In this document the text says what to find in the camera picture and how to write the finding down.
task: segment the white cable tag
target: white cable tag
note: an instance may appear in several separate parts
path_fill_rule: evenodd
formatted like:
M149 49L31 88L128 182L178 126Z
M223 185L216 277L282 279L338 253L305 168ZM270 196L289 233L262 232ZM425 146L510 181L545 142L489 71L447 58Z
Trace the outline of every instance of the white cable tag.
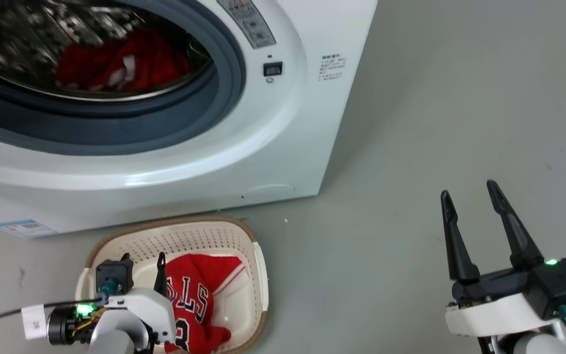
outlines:
M47 321L43 305L28 306L21 309L25 339L34 340L47 336Z

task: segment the green led indicator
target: green led indicator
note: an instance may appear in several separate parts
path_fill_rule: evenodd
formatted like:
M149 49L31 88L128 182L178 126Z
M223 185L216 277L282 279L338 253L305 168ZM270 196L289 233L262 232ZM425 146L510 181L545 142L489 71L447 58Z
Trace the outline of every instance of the green led indicator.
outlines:
M88 304L81 304L81 305L78 305L78 307L76 308L76 312L80 316L88 316L93 311L95 311L95 307L93 307L92 305L88 305Z

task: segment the laundry basket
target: laundry basket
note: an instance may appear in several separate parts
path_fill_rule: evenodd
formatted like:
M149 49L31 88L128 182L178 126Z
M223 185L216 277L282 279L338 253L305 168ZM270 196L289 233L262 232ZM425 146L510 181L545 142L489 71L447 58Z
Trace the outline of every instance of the laundry basket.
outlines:
M186 254L236 256L250 281L225 298L215 298L213 325L231 331L231 340L214 353L238 354L256 342L268 314L268 277L261 247L254 233L238 220L226 217L189 217L162 220L121 231L100 242L87 259L76 288L76 299L93 298L95 267L130 253L135 287L154 286L160 252L167 262Z

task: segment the gray floor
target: gray floor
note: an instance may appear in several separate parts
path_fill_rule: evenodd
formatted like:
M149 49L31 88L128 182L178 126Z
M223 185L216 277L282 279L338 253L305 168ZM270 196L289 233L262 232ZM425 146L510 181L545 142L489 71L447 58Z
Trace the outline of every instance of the gray floor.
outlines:
M475 353L451 336L440 192L481 271L509 248L496 179L546 256L566 256L566 1L382 0L323 192L225 211L256 231L271 317L252 353ZM70 298L118 227L0 233L0 311ZM77 353L0 321L0 353Z

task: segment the brown basket rim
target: brown basket rim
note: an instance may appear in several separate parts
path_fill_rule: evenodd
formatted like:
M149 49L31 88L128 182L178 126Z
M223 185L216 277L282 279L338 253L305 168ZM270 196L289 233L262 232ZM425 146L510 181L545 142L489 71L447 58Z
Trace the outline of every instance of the brown basket rim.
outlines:
M139 225L139 226L135 226L135 227L130 227L128 229L124 229L122 231L119 231L118 233L114 233L113 235L108 236L107 238L101 240L101 242L99 242L99 244L97 244L97 246L95 246L93 248L93 250L90 252L90 255L87 258L85 267L87 267L87 268L92 267L93 262L95 261L95 258L97 256L97 253L99 253L99 251L104 246L106 246L106 244L108 244L108 242L112 241L113 239L116 239L117 237L138 233L139 231L156 229L157 227L179 225L179 224L190 224L192 222L229 222L231 224L234 224L234 225L242 228L242 230L246 233L246 235L249 236L249 238L252 242L257 242L255 234L250 229L250 227L248 227L246 224L244 224L240 220L236 220L236 219L233 219L233 218L230 218L230 217L223 217L223 216L219 216L219 217L208 217L208 216L204 216L204 217L178 217L178 218L174 218L174 219L159 220L159 221L149 222L149 223ZM261 333L263 332L263 329L265 328L265 322L266 322L267 318L268 318L268 311L262 311L261 312L261 320L259 320L259 325L256 328L256 331L252 335L252 337L250 337L250 339L248 339L245 343L243 343L243 345L240 345L238 348L235 348L233 350L227 350L226 352L221 352L220 354L240 354L240 353L247 351L250 347L252 347L255 344L255 342L261 336Z

